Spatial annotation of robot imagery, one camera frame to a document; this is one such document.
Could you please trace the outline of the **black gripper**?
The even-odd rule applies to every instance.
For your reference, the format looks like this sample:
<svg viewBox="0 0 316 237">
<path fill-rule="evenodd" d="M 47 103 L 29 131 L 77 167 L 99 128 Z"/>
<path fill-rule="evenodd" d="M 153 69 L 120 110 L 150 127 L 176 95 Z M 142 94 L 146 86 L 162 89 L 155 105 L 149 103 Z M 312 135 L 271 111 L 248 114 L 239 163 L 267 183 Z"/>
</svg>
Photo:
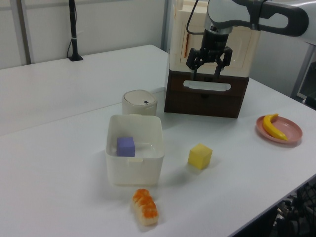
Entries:
<svg viewBox="0 0 316 237">
<path fill-rule="evenodd" d="M 230 65 L 233 50 L 226 46 L 228 34 L 204 30 L 200 50 L 191 48 L 186 65 L 191 70 L 191 80 L 196 79 L 201 62 L 216 62 L 214 77 L 218 78 L 221 71 Z"/>
</svg>

